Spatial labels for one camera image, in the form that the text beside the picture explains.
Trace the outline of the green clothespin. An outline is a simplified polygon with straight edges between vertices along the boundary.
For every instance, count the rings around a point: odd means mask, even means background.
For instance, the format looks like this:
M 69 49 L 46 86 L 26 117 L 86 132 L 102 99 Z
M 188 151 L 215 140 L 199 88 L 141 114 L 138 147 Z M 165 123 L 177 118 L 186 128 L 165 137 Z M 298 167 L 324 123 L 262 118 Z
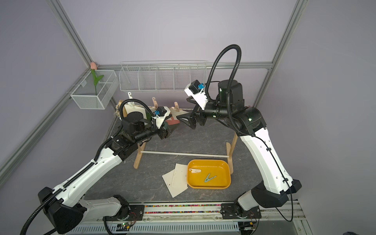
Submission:
M 209 173 L 207 175 L 207 177 L 205 178 L 204 182 L 207 183 L 207 182 L 209 182 L 209 181 L 211 181 L 211 180 L 213 180 L 215 178 L 216 178 L 216 175 L 215 176 L 211 176 L 211 174 Z

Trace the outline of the wooden hooked clothespin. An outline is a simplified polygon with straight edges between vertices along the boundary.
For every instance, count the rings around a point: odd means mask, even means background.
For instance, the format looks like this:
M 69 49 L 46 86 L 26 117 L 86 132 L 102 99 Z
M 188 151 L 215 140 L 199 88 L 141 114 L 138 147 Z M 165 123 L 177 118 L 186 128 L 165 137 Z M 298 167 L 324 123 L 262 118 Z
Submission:
M 152 102 L 153 102 L 154 109 L 157 110 L 159 106 L 155 97 L 152 98 Z

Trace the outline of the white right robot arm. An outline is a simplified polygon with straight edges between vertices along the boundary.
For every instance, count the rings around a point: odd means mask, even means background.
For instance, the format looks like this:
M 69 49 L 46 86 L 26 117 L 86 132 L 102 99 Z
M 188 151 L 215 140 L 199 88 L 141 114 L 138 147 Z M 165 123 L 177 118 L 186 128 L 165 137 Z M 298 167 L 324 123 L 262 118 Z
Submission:
M 228 80 L 218 84 L 215 100 L 207 98 L 207 85 L 198 80 L 188 84 L 184 89 L 187 101 L 195 105 L 190 114 L 177 118 L 195 129 L 197 124 L 205 125 L 213 118 L 222 125 L 233 129 L 250 151 L 260 173 L 262 181 L 250 191 L 235 200 L 235 214 L 244 213 L 257 206 L 264 208 L 282 207 L 292 200 L 292 195 L 302 187 L 299 180 L 293 179 L 283 166 L 269 138 L 266 122 L 261 112 L 244 104 L 242 84 L 233 81 L 228 88 Z

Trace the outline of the white hooked clothespin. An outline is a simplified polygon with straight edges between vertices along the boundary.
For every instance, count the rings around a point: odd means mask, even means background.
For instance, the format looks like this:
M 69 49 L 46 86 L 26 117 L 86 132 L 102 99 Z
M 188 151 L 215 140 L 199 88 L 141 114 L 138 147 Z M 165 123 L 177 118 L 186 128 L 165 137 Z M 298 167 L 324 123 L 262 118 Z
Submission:
M 128 98 L 129 98 L 129 99 L 133 99 L 131 92 L 128 92 Z M 130 101 L 130 102 L 128 102 L 127 104 L 128 104 L 129 106 L 131 106 L 131 107 L 134 107 L 134 102 L 133 102 L 133 101 Z

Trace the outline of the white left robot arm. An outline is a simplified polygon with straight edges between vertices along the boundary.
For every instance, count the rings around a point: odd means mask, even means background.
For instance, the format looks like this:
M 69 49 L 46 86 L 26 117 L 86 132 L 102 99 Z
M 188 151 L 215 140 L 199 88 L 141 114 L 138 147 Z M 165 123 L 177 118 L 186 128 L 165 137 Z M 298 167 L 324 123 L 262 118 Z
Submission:
M 52 223 L 53 231 L 65 234 L 83 221 L 100 217 L 128 219 L 129 203 L 120 195 L 89 201 L 82 197 L 106 173 L 136 152 L 140 143 L 149 141 L 155 135 L 166 139 L 173 130 L 173 127 L 164 122 L 159 129 L 147 128 L 132 135 L 119 131 L 106 140 L 94 159 L 75 175 L 53 189 L 42 189 L 38 193 L 41 211 Z

